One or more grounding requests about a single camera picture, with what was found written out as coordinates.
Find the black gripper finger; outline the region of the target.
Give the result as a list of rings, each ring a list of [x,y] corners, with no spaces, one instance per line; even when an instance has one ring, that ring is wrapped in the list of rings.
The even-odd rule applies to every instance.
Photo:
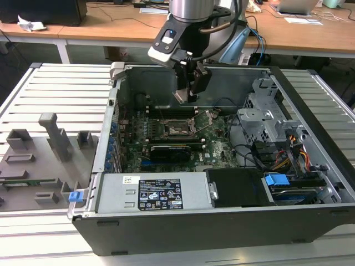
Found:
[[[187,63],[183,64],[175,64],[175,75],[177,82],[177,89],[188,89],[190,90],[191,82],[192,82],[192,64]]]
[[[189,102],[195,102],[197,95],[204,92],[210,82],[212,72],[209,68],[203,66],[202,63],[197,63],[193,72],[193,80],[190,82]]]

